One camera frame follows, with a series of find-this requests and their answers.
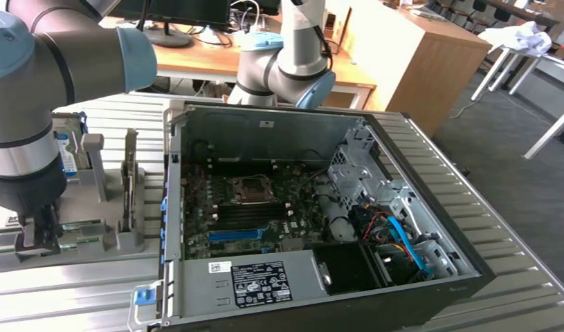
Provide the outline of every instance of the white stool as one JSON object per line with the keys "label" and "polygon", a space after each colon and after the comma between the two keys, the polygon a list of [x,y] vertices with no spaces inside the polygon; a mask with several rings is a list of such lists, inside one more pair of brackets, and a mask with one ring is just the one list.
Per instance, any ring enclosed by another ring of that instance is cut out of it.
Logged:
{"label": "white stool", "polygon": [[533,57],[533,58],[536,58],[536,60],[529,65],[528,70],[525,71],[525,73],[521,75],[521,77],[520,77],[516,85],[513,86],[512,90],[509,91],[509,94],[512,94],[515,92],[515,89],[517,89],[519,84],[521,83],[521,81],[524,80],[524,78],[528,76],[528,74],[533,70],[533,68],[536,67],[536,64],[539,64],[539,60],[540,60],[540,57],[539,56],[535,57],[533,55],[528,55],[524,52],[520,52],[517,50],[512,50],[512,49],[509,49],[509,48],[507,48],[504,46],[500,47],[500,49],[501,49],[501,55],[500,55],[500,57],[497,57],[493,65],[491,67],[491,70],[488,71],[484,79],[481,80],[481,83],[479,84],[479,88],[476,88],[475,93],[472,94],[472,97],[469,98],[473,102],[479,98],[479,96],[480,96],[480,94],[481,94],[481,92],[484,90],[484,87],[487,86],[487,84],[489,83],[489,81],[493,79],[493,76],[496,75],[496,72],[499,71],[503,63],[505,62],[507,57],[509,56],[509,54],[513,54],[513,57],[509,60],[508,64],[505,65],[505,68],[501,70],[501,73],[500,73],[499,77],[495,79],[495,82],[488,87],[488,90],[491,92],[493,92],[499,88],[499,86],[501,84],[501,81],[503,81],[503,78],[505,77],[507,73],[512,70],[512,67],[513,67],[515,63],[517,62],[517,59],[519,59],[520,56]]}

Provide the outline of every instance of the power supply label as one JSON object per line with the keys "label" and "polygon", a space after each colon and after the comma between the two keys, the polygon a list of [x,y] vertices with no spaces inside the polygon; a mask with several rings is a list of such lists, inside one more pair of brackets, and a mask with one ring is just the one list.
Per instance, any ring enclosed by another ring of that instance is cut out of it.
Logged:
{"label": "power supply label", "polygon": [[284,263],[280,261],[233,266],[231,273],[239,308],[292,301]]}

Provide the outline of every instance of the monitor stand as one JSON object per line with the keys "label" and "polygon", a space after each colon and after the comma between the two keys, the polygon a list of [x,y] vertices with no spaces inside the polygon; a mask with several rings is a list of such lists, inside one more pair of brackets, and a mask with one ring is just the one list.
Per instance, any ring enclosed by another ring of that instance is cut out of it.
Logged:
{"label": "monitor stand", "polygon": [[169,24],[164,24],[163,29],[149,28],[144,30],[144,35],[153,45],[163,47],[185,47],[191,42],[191,36],[179,30],[169,30]]}

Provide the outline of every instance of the wooden desk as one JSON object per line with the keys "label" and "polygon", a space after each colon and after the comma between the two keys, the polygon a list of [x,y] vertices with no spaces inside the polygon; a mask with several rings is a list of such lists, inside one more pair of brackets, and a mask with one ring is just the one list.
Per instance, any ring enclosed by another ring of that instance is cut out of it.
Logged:
{"label": "wooden desk", "polygon": [[[269,30],[279,32],[280,17],[269,19],[268,24]],[[176,26],[176,28],[188,31],[187,26]],[[236,82],[240,48],[233,37],[231,37],[231,40],[235,44],[228,48],[204,44],[197,40],[193,40],[193,45],[188,48],[155,46],[159,75],[195,80]],[[352,63],[352,59],[344,50],[333,55],[333,62],[333,72],[337,79],[332,91],[341,95],[344,93],[352,95],[344,106],[349,106],[352,109],[363,109],[376,84],[360,66]],[[328,102],[324,105],[337,106]]]}
{"label": "wooden desk", "polygon": [[364,109],[408,113],[432,136],[489,43],[449,21],[352,0],[344,47],[377,85]]}
{"label": "wooden desk", "polygon": [[476,0],[476,1],[485,3],[491,7],[495,7],[500,10],[504,10],[512,16],[516,16],[524,21],[535,21],[536,24],[545,27],[544,29],[545,32],[551,31],[552,27],[559,24],[557,20],[541,15],[532,14],[531,12],[527,12],[524,9],[515,7],[511,3],[505,3],[500,0]]}

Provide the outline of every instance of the computer monitor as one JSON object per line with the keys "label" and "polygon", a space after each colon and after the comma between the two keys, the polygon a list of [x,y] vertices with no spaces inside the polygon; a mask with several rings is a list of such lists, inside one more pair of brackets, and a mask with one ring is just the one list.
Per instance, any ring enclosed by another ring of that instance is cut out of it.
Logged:
{"label": "computer monitor", "polygon": [[[121,0],[109,16],[140,19],[145,0]],[[231,0],[151,0],[145,19],[165,23],[165,29],[144,31],[151,43],[180,47],[191,38],[177,30],[168,29],[168,23],[191,26],[209,26],[224,30],[229,26]]]}

